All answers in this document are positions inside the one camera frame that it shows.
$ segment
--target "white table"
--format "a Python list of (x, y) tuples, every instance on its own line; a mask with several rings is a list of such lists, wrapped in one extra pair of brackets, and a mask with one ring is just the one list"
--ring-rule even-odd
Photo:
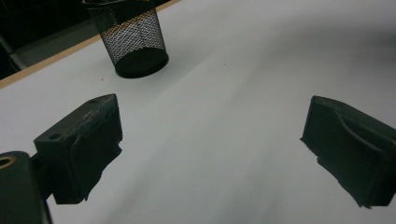
[(0, 90), (0, 152), (116, 93), (122, 153), (57, 224), (394, 223), (359, 208), (299, 140), (310, 98), (396, 127), (394, 0), (182, 0), (159, 13), (169, 64), (118, 77), (101, 41)]

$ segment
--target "mesh pencil holder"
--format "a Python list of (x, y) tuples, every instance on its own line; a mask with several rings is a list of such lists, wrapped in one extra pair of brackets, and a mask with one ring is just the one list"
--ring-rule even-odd
[(145, 77), (168, 63), (153, 0), (82, 0), (120, 77)]

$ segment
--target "white desk surface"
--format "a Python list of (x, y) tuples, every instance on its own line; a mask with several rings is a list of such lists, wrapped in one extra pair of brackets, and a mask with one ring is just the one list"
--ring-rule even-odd
[(182, 0), (159, 13), (169, 64), (118, 77), (101, 41), (0, 90), (0, 152), (116, 93), (122, 153), (57, 224), (394, 223), (359, 208), (299, 140), (310, 98), (396, 127), (394, 0)]

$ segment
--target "wooden table edge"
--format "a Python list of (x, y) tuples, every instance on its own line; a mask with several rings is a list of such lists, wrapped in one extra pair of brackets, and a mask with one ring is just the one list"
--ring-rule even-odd
[[(180, 0), (171, 0), (171, 1), (167, 2), (167, 3), (164, 3), (164, 4), (160, 5), (160, 6), (158, 6), (156, 9), (157, 9), (157, 11), (161, 11), (161, 10), (167, 8), (167, 7), (172, 6), (173, 4), (175, 4), (175, 3), (179, 2), (179, 1)], [(96, 42), (96, 41), (98, 41), (100, 39), (101, 39), (101, 37), (99, 35), (96, 35), (94, 37), (91, 37), (91, 38), (79, 43), (79, 44), (76, 44), (75, 46), (71, 47), (70, 49), (66, 49), (66, 50), (64, 50), (64, 51), (62, 51), (62, 52), (60, 52), (58, 54), (55, 54), (55, 55), (49, 57), (48, 59), (41, 61), (40, 63), (36, 63), (36, 64), (34, 64), (34, 65), (32, 65), (32, 66), (30, 66), (28, 68), (25, 68), (25, 69), (21, 70), (20, 72), (15, 73), (15, 74), (13, 74), (13, 75), (11, 75), (9, 77), (5, 77), (3, 79), (0, 79), (0, 90), (3, 89), (6, 86), (9, 86), (9, 85), (11, 85), (11, 84), (13, 84), (13, 83), (25, 78), (25, 77), (29, 77), (33, 73), (35, 73), (35, 72), (37, 72), (37, 71), (39, 71), (39, 70), (41, 70), (41, 69), (43, 69), (43, 68), (45, 68), (47, 66), (50, 66), (53, 63), (56, 63), (56, 62), (60, 61), (61, 59), (63, 59), (65, 57), (67, 57), (67, 56), (79, 51), (80, 49), (86, 48), (90, 44), (93, 44), (94, 42)]]

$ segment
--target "metal screw hole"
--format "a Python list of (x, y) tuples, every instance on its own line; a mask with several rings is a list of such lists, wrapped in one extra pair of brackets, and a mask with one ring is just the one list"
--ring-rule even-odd
[(10, 166), (15, 160), (15, 157), (11, 156), (0, 158), (0, 170)]

